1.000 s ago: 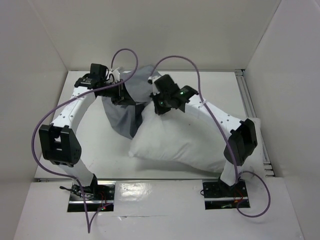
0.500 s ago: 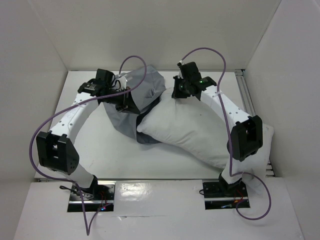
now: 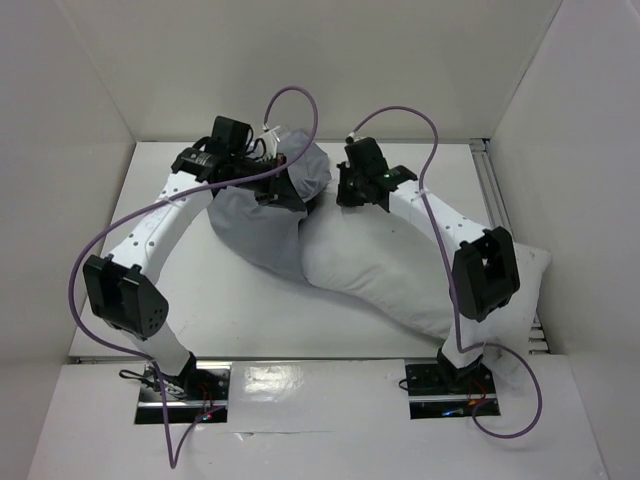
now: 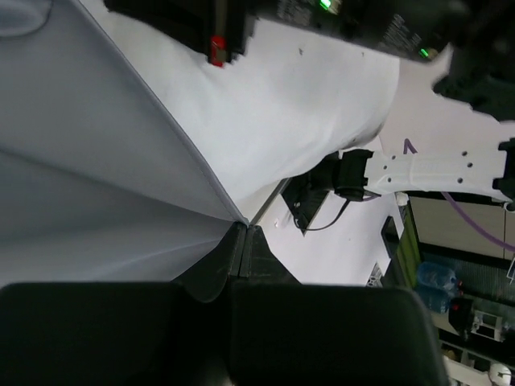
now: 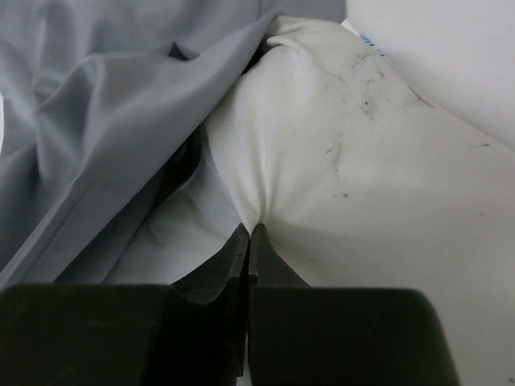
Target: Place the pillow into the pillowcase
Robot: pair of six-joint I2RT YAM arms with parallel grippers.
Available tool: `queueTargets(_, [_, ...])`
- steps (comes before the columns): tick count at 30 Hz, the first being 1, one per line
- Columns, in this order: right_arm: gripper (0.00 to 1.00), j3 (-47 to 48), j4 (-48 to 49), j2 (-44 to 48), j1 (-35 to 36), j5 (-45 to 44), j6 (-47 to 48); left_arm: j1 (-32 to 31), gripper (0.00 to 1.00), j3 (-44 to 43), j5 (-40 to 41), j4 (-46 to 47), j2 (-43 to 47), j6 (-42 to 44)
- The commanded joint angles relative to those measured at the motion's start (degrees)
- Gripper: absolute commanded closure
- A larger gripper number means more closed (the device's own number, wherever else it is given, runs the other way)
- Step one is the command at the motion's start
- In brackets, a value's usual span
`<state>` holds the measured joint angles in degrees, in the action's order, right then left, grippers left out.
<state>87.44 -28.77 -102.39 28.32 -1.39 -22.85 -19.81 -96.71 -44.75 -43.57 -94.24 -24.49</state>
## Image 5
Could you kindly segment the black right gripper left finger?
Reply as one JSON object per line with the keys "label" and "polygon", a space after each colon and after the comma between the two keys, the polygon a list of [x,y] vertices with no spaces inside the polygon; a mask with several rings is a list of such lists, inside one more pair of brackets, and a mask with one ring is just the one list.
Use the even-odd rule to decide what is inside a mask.
{"label": "black right gripper left finger", "polygon": [[245,357],[249,235],[172,285],[1,292],[4,385],[234,385]]}

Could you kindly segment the grey pillowcase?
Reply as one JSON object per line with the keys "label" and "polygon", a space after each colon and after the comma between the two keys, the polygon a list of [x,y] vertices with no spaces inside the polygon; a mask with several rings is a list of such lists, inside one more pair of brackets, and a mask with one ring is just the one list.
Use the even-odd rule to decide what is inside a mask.
{"label": "grey pillowcase", "polygon": [[109,267],[274,17],[345,13],[342,1],[2,2],[2,286]]}

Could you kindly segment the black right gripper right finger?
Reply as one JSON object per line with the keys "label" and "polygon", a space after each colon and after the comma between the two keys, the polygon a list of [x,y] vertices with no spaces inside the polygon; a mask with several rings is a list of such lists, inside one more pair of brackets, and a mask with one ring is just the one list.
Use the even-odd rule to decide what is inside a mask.
{"label": "black right gripper right finger", "polygon": [[412,289],[308,285],[265,225],[249,250],[249,370],[255,385],[456,385],[435,308]]}

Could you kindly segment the white pillow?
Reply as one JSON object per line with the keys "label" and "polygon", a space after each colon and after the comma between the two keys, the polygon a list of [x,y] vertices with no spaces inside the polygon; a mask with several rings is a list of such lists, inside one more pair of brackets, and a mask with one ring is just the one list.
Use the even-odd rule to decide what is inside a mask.
{"label": "white pillow", "polygon": [[513,153],[341,25],[280,16],[264,50],[107,281],[173,282],[238,224],[264,224],[321,285],[412,287],[444,314],[512,318]]}

